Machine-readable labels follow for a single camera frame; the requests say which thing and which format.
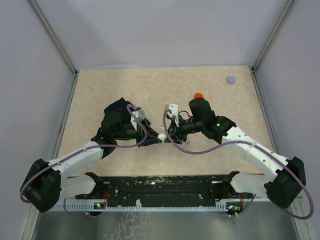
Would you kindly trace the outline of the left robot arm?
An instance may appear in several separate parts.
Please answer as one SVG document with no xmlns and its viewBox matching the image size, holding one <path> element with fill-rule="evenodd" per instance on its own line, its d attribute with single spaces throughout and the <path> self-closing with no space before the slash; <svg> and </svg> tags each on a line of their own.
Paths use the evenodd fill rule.
<svg viewBox="0 0 320 240">
<path fill-rule="evenodd" d="M 135 140 L 135 146 L 160 144 L 164 141 L 145 119 L 142 109 L 129 115 L 129 123 L 122 122 L 117 111 L 104 114 L 97 134 L 84 146 L 60 158 L 36 160 L 20 189 L 20 199 L 31 203 L 44 213 L 58 201 L 69 198 L 98 199 L 104 195 L 104 181 L 93 172 L 73 177 L 72 175 L 89 164 L 109 156 L 117 141 Z"/>
</svg>

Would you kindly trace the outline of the white charging case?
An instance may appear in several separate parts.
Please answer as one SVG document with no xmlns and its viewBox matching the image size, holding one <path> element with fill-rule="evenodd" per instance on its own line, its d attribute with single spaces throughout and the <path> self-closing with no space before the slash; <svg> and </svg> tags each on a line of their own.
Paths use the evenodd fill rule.
<svg viewBox="0 0 320 240">
<path fill-rule="evenodd" d="M 167 139 L 167 135 L 165 133 L 158 134 L 158 139 L 160 139 L 162 142 L 164 142 Z"/>
</svg>

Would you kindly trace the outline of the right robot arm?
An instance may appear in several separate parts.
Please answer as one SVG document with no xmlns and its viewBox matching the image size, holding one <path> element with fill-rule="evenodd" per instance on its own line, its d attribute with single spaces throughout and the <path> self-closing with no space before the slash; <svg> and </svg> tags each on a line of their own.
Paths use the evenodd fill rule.
<svg viewBox="0 0 320 240">
<path fill-rule="evenodd" d="M 164 119 L 171 124 L 165 130 L 166 139 L 174 145 L 186 141 L 189 134 L 202 133 L 219 147 L 227 146 L 260 170 L 260 174 L 231 172 L 223 192 L 229 198 L 239 193 L 268 197 L 280 208 L 287 209 L 306 185 L 305 166 L 298 157 L 279 155 L 253 140 L 235 122 L 215 115 L 202 97 L 189 102 L 192 115 L 183 119 L 176 104 L 167 104 Z"/>
</svg>

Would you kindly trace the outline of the orange charging case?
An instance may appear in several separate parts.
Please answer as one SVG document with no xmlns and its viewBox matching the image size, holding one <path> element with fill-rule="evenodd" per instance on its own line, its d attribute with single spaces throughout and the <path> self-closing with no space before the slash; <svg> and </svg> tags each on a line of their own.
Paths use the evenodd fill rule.
<svg viewBox="0 0 320 240">
<path fill-rule="evenodd" d="M 203 98 L 203 94 L 197 92 L 197 93 L 194 94 L 194 98 L 195 98 L 195 99 L 197 99 L 197 98 Z"/>
</svg>

